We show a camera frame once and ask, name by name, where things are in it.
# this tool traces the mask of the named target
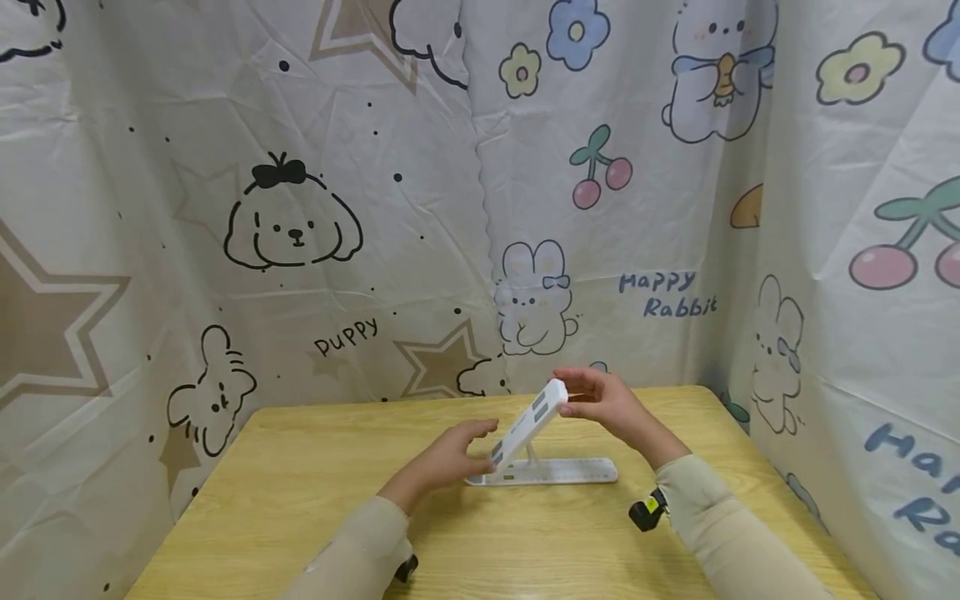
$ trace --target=yellow flower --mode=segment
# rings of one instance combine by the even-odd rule
[[[507,85],[511,98],[533,96],[537,91],[540,73],[540,53],[517,42],[510,56],[500,63],[500,81]]]
[[[864,34],[821,61],[817,101],[827,106],[866,104],[883,90],[886,79],[900,69],[905,58],[903,46],[888,42],[884,33]]]

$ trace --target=white fabric backdrop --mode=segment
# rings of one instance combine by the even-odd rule
[[[122,597],[259,406],[581,364],[709,385],[883,598],[949,597],[958,37],[948,0],[0,0],[7,595]]]

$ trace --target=blue bow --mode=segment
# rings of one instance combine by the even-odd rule
[[[763,46],[750,52],[745,52],[736,60],[737,62],[748,62],[755,64],[760,68],[760,79],[764,87],[773,86],[773,68],[774,68],[774,47]],[[679,56],[673,60],[671,69],[674,75],[680,75],[693,69],[699,69],[703,66],[713,65],[720,62],[720,59],[697,59],[695,57]]]
[[[569,276],[569,275],[561,275],[561,276],[559,276],[559,277],[545,276],[545,277],[543,278],[543,289],[549,290],[550,288],[552,288],[552,287],[555,286],[555,285],[559,285],[560,287],[562,287],[562,288],[564,288],[564,289],[569,288],[569,287],[570,287],[570,276]]]
[[[786,356],[787,360],[790,361],[790,368],[793,369],[793,372],[800,373],[800,354],[788,346],[783,338],[777,339],[777,352],[781,356]]]

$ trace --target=white phone stand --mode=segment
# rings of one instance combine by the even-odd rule
[[[615,482],[619,473],[609,458],[542,459],[534,452],[533,439],[566,401],[566,386],[559,379],[551,379],[493,447],[491,459],[496,471],[470,477],[467,483],[500,487]],[[524,448],[526,460],[513,460]]]

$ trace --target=phone stand base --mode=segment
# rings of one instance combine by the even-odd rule
[[[478,487],[558,486],[614,483],[619,478],[609,458],[526,459],[513,461],[500,472],[467,479]]]

